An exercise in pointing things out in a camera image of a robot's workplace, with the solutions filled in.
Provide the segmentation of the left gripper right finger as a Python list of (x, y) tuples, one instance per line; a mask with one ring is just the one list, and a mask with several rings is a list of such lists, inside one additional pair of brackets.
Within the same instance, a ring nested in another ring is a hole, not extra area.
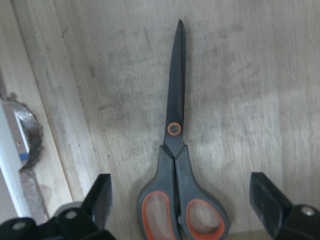
[(320, 211), (306, 204), (294, 205), (262, 172), (251, 173), (249, 201), (272, 239), (320, 238)]

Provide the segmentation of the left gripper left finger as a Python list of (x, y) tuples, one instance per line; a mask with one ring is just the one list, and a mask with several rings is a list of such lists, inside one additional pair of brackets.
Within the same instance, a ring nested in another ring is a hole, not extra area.
[(99, 174), (85, 199), (61, 206), (47, 222), (12, 218), (0, 225), (2, 240), (114, 240), (105, 229), (112, 207), (109, 173)]

